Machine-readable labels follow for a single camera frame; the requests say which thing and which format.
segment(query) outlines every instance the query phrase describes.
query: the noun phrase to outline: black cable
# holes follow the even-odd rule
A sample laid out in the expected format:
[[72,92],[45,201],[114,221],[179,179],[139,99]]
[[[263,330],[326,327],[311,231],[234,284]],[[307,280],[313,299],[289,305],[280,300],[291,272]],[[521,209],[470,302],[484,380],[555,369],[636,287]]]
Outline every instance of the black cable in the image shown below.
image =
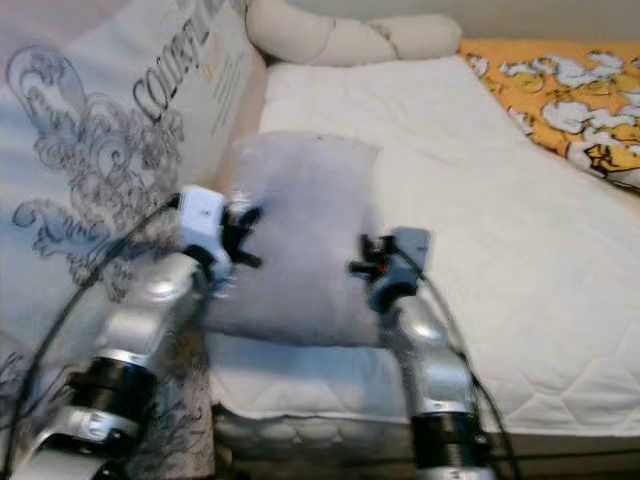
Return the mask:
[[80,284],[76,292],[69,299],[67,304],[64,306],[62,311],[56,317],[56,320],[49,328],[49,331],[45,335],[44,339],[38,346],[38,350],[33,356],[29,368],[20,384],[20,388],[18,390],[18,398],[16,399],[15,408],[13,410],[13,416],[11,417],[11,423],[9,424],[9,433],[7,436],[7,448],[4,455],[4,480],[9,480],[11,476],[11,472],[13,471],[13,460],[15,456],[15,447],[17,440],[17,432],[18,432],[18,423],[20,422],[20,412],[24,404],[27,402],[29,397],[31,396],[31,390],[33,388],[33,384],[38,374],[38,370],[40,369],[40,363],[42,362],[44,356],[47,351],[51,347],[53,341],[56,336],[60,332],[60,329],[64,326],[67,321],[69,314],[74,309],[74,307],[78,304],[82,296],[89,290],[91,287],[95,285],[95,283],[100,279],[100,275],[102,274],[105,267],[115,258],[117,258],[122,251],[127,247],[127,245],[131,242],[131,238],[140,233],[152,220],[158,217],[160,214],[171,208],[177,208],[178,202],[180,200],[179,194],[174,194],[169,197],[169,199],[160,205],[156,210],[151,212],[148,216],[143,218],[135,227],[133,227],[124,237],[120,238],[109,250],[107,250],[106,255],[102,259],[100,263],[98,263],[89,276]]
[[398,247],[395,244],[395,242],[393,242],[393,251],[398,255],[400,255],[400,257],[402,257],[402,259],[412,268],[412,270],[416,273],[416,275],[418,275],[418,278],[420,278],[420,280],[422,280],[427,285],[427,287],[429,287],[429,290],[431,291],[433,298],[436,300],[438,307],[440,308],[440,310],[442,310],[442,313],[446,317],[447,327],[455,331],[455,335],[458,337],[457,340],[460,343],[460,346],[459,348],[452,347],[452,350],[465,363],[465,365],[467,366],[471,374],[473,386],[480,392],[480,394],[485,398],[487,404],[489,405],[489,409],[491,410],[491,415],[494,418],[496,425],[498,426],[498,430],[500,431],[500,437],[503,443],[503,448],[507,455],[509,464],[511,465],[513,479],[521,480],[522,470],[520,469],[518,458],[516,457],[515,451],[513,449],[511,436],[509,435],[506,428],[504,427],[502,416],[500,415],[500,411],[498,410],[498,407],[496,406],[495,401],[489,394],[489,391],[487,390],[487,388],[482,384],[478,376],[473,371],[473,368],[471,366],[471,362],[469,361],[469,357],[467,353],[468,350],[464,344],[464,339],[462,338],[460,329],[458,328],[458,325],[453,317],[453,314],[451,313],[451,309],[449,308],[447,301],[444,299],[444,296],[440,293],[440,291],[435,286],[433,281],[423,273],[422,268],[420,268],[420,266],[411,258],[411,256],[409,256],[407,252],[405,252],[400,247]]
[[[565,460],[567,458],[590,458],[590,457],[608,457],[618,455],[638,455],[640,449],[627,448],[623,450],[596,450],[594,452],[574,452],[574,453],[530,453],[527,455],[518,455],[520,461],[537,461],[537,460]],[[503,462],[507,457],[493,457],[494,461]]]

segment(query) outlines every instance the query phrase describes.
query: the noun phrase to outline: white mattress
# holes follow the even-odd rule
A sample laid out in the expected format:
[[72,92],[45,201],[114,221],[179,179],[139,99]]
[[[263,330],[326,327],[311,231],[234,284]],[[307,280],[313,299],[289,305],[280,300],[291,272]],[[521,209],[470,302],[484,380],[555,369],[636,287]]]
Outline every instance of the white mattress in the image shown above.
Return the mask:
[[[530,144],[461,59],[275,66],[261,129],[384,148],[384,224],[433,232],[430,272],[509,430],[640,435],[640,219]],[[405,421],[384,351],[209,342],[233,413]]]

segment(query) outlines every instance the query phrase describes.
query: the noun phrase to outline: white bed sheet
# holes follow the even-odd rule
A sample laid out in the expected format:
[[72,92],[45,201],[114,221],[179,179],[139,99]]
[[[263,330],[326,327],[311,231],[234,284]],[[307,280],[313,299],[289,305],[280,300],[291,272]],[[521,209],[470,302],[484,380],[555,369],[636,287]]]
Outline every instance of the white bed sheet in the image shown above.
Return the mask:
[[[640,218],[530,144],[460,58],[272,67],[261,129],[384,148],[384,225],[433,232],[430,273],[512,432],[640,435]],[[209,340],[238,415],[404,421],[386,352]]]

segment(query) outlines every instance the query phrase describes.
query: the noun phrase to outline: bed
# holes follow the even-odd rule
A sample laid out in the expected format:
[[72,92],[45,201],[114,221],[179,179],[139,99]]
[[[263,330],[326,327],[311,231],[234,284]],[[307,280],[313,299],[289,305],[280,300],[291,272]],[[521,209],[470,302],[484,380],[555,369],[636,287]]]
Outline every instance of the bed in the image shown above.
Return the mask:
[[[526,473],[637,469],[640,199],[531,143],[458,56],[274,65],[260,130],[383,148],[384,227],[434,232],[429,271]],[[223,334],[207,342],[216,439],[237,465],[410,468],[388,352]]]

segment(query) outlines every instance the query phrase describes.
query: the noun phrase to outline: white fabric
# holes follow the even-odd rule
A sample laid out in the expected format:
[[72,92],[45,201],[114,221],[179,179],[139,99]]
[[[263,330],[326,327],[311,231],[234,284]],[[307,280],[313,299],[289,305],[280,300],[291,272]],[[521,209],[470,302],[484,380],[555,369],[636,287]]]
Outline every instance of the white fabric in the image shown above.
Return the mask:
[[251,41],[291,63],[350,66],[452,55],[461,30],[442,15],[360,22],[316,15],[285,0],[253,0],[247,11]]
[[[262,130],[278,129],[384,148],[385,227],[433,232],[431,274],[511,431],[640,435],[640,219],[523,138],[463,60],[276,66]],[[233,412],[403,415],[386,353],[233,342],[210,352]]]
[[353,139],[273,132],[234,145],[237,207],[262,207],[239,264],[203,320],[210,330],[297,345],[377,344],[365,282],[346,265],[361,234],[376,235],[372,172],[378,150]]

